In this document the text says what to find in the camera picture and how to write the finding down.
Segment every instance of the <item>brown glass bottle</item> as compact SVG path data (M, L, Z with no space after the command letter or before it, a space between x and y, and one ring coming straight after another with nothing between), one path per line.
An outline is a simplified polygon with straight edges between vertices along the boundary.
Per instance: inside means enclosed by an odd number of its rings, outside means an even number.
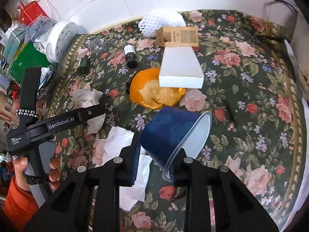
M126 59L128 68L135 69L138 66L138 63L136 59L136 53L134 50L134 46L128 44L123 48L123 51L125 53L125 59Z

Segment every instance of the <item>hand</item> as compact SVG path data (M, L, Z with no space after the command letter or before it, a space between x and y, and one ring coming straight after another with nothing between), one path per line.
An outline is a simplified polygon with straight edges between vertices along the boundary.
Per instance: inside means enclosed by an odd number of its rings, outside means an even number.
M56 146L55 154L61 153L62 147ZM15 169L15 180L16 184L25 191L30 191L29 185L26 182L26 178L24 176L24 170L26 169L28 165L28 159L26 157L24 158L18 158L14 161L14 169ZM60 166L60 160L58 157L52 158L52 160L49 163L49 166L52 170L52 172L49 174L49 179L52 182L51 187L56 190L59 186L59 178L60 178L60 171L58 167Z

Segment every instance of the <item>white foam fruit net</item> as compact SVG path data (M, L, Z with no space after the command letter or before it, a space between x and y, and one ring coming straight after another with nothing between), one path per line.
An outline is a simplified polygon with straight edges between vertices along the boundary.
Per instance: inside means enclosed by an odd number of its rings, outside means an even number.
M155 37L155 31L165 26L185 27L186 23L183 17L172 9L153 9L138 24L145 37Z

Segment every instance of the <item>tablecloth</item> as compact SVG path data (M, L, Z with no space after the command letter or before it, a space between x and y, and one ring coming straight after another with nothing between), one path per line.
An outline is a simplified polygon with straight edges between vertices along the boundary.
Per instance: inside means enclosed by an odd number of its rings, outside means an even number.
M296 200L306 153L301 92L283 43L286 29L234 10L182 15L188 26L198 28L200 46L193 49L205 80L202 89L187 89L175 107L213 114L210 136L197 160L210 167L229 166L281 228ZM76 37L60 64L62 77L49 116L72 110L72 92L90 83L104 93L107 113L97 138L106 138L115 125L143 130L158 110L132 103L127 84L138 70L159 67L164 48L157 46L155 38L143 37L137 25L138 21L133 21L96 35ZM96 38L103 38L107 46L91 55L88 44ZM127 44L136 49L137 70L126 67L123 47ZM76 70L84 56L89 57L91 69L80 76ZM62 180L80 165L93 167L100 154L96 136L86 133L86 126L56 136L56 143L63 147L58 155ZM130 212L120 210L120 228L182 231L184 211L185 189L164 181L162 171L152 161L145 201Z

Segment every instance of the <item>orange peel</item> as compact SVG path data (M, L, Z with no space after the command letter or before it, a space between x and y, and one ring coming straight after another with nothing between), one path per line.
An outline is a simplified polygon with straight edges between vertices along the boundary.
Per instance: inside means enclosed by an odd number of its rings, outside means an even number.
M180 100L186 90L177 87L160 87L159 72L160 68L149 68L134 76L130 86L132 102L145 108L159 109L165 105L173 106Z

